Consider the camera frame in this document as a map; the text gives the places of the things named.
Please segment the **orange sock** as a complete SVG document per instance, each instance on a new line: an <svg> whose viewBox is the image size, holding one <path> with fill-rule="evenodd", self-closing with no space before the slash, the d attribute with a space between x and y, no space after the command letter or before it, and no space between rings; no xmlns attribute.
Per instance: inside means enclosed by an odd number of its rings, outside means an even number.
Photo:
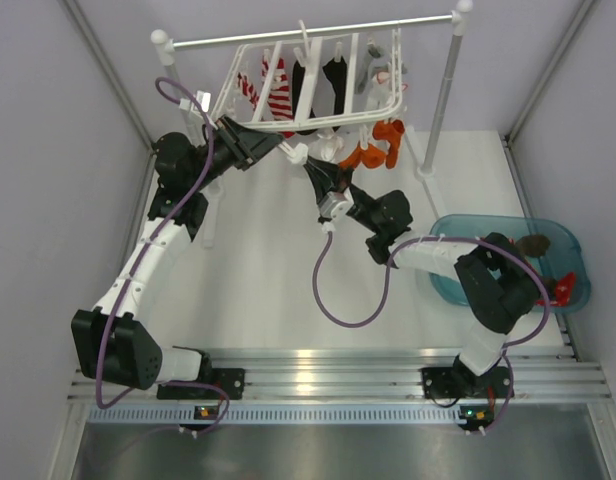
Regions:
<svg viewBox="0 0 616 480"><path fill-rule="evenodd" d="M344 169L356 169L360 165L367 169L377 169L385 163L386 157L387 154L373 144L369 144L366 149L358 144L353 152L338 165Z"/></svg>
<svg viewBox="0 0 616 480"><path fill-rule="evenodd" d="M388 153L385 159L385 166L387 169L393 169L397 165L404 133L405 125L400 119L379 121L373 127L373 138L388 143Z"/></svg>

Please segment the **white plastic sock hanger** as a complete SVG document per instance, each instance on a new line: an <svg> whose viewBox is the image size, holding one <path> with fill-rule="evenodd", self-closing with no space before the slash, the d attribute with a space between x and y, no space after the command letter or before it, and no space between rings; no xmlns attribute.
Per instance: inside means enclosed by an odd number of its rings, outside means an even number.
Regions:
<svg viewBox="0 0 616 480"><path fill-rule="evenodd" d="M212 109L259 131L367 125L401 114L401 30L355 28L241 43Z"/></svg>

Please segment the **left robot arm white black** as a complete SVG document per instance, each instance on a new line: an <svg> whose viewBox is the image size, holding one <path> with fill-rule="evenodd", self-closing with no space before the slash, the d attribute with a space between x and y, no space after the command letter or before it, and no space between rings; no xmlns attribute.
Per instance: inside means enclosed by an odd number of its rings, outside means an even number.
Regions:
<svg viewBox="0 0 616 480"><path fill-rule="evenodd" d="M146 390L179 381L193 397L213 388L206 354L159 345L147 325L150 311L178 257L202 227L209 206L207 186L231 168L254 166L284 137L223 116L212 124L207 139L196 146L186 135L170 132L154 143L158 187L139 241L110 289L71 321L82 374L98 387L112 383Z"/></svg>

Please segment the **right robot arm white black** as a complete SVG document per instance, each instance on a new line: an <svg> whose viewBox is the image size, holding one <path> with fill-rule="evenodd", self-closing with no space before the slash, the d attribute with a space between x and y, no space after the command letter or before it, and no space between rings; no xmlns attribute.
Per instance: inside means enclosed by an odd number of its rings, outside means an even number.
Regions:
<svg viewBox="0 0 616 480"><path fill-rule="evenodd" d="M518 320L537 304L550 305L545 280L516 243L492 232L484 237L416 236L410 203L400 190L374 198L353 181L353 171L308 158L303 168L315 193L318 221L334 241L335 222L347 217L370 232L365 241L384 278L401 269L420 270L457 282L476 319L453 362L454 382L466 396L491 384L491 371L513 346Z"/></svg>

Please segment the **red white striped sock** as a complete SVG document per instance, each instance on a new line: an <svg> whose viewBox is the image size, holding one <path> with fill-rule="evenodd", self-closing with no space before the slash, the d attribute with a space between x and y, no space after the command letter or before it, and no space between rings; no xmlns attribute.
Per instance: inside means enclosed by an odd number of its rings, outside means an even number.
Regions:
<svg viewBox="0 0 616 480"><path fill-rule="evenodd" d="M259 103L259 94L256 86L250 80L246 73L238 72L236 86L239 92L247 99L253 109L256 109Z"/></svg>
<svg viewBox="0 0 616 480"><path fill-rule="evenodd" d="M265 81L271 65L271 51L264 50L262 56L262 81ZM291 121L294 119L292 112L291 91L289 77L286 72L283 58L279 58L277 66L272 75L272 83L267 98L267 105L274 121ZM286 139L295 135L294 132L285 131L283 135Z"/></svg>

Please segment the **black sock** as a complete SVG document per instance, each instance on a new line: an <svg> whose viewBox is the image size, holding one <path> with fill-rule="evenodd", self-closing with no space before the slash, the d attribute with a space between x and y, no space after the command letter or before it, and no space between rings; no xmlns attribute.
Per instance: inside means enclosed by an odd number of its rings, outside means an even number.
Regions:
<svg viewBox="0 0 616 480"><path fill-rule="evenodd" d="M323 67L322 71L334 93L333 114L341 115L345 107L348 66L343 58L332 58Z"/></svg>
<svg viewBox="0 0 616 480"><path fill-rule="evenodd" d="M293 69L292 74L292 93L297 98L294 121L303 124L310 118L313 98L317 84L317 71L311 66L302 67L297 63L298 68Z"/></svg>

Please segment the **white sock red trim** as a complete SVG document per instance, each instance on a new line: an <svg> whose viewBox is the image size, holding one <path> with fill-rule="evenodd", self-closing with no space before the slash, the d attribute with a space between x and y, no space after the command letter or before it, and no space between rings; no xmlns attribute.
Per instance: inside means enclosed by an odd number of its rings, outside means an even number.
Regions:
<svg viewBox="0 0 616 480"><path fill-rule="evenodd" d="M364 107L365 112L382 110L393 102L391 78L392 74L388 71L380 71L371 75Z"/></svg>

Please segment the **grey sock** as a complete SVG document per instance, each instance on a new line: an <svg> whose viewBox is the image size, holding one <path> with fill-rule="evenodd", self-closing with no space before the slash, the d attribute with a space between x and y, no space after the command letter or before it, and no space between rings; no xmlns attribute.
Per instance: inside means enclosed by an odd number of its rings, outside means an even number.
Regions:
<svg viewBox="0 0 616 480"><path fill-rule="evenodd" d="M374 65L376 60L385 58L387 50L373 42L367 44L366 52L364 53L361 66L358 69L355 90L356 95L361 95L367 87L368 81L377 74L388 73L390 66L388 63Z"/></svg>

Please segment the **silver metal clothes rack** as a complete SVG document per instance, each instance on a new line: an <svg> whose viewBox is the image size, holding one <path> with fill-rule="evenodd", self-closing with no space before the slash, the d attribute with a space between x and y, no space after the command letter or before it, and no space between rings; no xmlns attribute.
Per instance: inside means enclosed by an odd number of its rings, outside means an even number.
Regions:
<svg viewBox="0 0 616 480"><path fill-rule="evenodd" d="M176 80L177 70L175 68L174 55L177 51L180 50L182 51L191 49L203 49L226 45L235 45L236 47L238 47L241 43L252 43L260 40L267 41L275 36L295 39L298 37L300 31L302 30L317 35L332 35L335 33L344 33L355 28L360 28L364 31L368 31L370 29L380 29L383 27L389 29L398 27L400 28L400 30L402 30L402 28L404 27L417 25L449 24L453 29L452 39L447 55L445 70L441 81L440 92L438 95L427 144L421 145L418 142L414 135L414 130L412 127L408 127L405 131L406 146L408 148L409 155L413 161L413 165L415 168L415 176L418 181L423 185L424 191L428 199L428 203L430 205L430 208L432 209L433 214L436 217L441 217L446 213L446 206L441 191L439 190L439 187L435 180L433 161L442 130L442 125L447 108L449 94L452 87L452 82L454 79L454 72L456 69L462 40L465 35L468 25L468 19L473 8L474 5L472 2L460 1L457 3L455 9L451 13L444 15L388 20L374 23L350 24L334 27L320 27L313 29L308 29L305 26L300 26L296 30L289 31L267 32L190 41L175 41L170 38L165 31L155 30L151 34L151 41L155 46L162 66L166 70L165 76L156 79L155 86L157 89L161 89L165 85L171 86L174 93L173 95L169 96L168 99L169 101L175 103L178 106L180 99L183 95L189 95L192 100L195 100L194 95L186 91L184 87L180 85ZM198 124L201 121L204 112L188 113L182 110L181 112L189 134L191 134L194 138L200 138L201 129ZM359 130L360 143L365 144L367 142L370 129L373 126L353 126L358 128Z"/></svg>

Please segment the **brown sock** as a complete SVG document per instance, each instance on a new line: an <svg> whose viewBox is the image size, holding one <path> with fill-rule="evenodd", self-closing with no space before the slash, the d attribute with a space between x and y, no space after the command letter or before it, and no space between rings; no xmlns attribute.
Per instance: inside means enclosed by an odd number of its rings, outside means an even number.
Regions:
<svg viewBox="0 0 616 480"><path fill-rule="evenodd" d="M543 234L526 235L515 242L517 250L528 258L543 257L551 246L551 240Z"/></svg>

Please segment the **red sock in basin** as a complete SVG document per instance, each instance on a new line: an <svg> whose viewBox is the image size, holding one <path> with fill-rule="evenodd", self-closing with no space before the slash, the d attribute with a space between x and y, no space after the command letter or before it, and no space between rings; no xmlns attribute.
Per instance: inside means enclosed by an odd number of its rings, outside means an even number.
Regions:
<svg viewBox="0 0 616 480"><path fill-rule="evenodd" d="M553 277L539 276L542 281L552 308L569 307L573 304L577 276L571 271L557 280Z"/></svg>

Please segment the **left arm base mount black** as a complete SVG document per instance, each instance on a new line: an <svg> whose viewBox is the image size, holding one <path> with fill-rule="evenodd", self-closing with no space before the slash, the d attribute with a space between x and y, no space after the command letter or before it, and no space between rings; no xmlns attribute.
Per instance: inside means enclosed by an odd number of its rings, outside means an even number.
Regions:
<svg viewBox="0 0 616 480"><path fill-rule="evenodd" d="M241 400L246 385L243 368L214 368L211 383L222 389L231 400Z"/></svg>

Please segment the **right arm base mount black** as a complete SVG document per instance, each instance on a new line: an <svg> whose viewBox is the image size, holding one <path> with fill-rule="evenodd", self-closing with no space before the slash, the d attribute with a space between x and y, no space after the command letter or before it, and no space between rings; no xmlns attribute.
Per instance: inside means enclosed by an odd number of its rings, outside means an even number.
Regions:
<svg viewBox="0 0 616 480"><path fill-rule="evenodd" d="M507 367L496 366L481 376L463 364L426 367L421 370L424 398L442 408L450 408L460 400L505 399L513 386L512 373Z"/></svg>

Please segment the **aluminium mounting rail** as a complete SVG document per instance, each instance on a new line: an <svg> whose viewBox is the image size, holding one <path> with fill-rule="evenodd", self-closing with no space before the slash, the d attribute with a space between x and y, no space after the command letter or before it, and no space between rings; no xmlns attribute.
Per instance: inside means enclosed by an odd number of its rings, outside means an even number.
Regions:
<svg viewBox="0 0 616 480"><path fill-rule="evenodd" d="M420 403L421 371L449 366L456 350L215 349L217 368L245 371L243 399L252 403ZM580 361L569 346L509 351L518 403L607 402L612 394L602 367Z"/></svg>

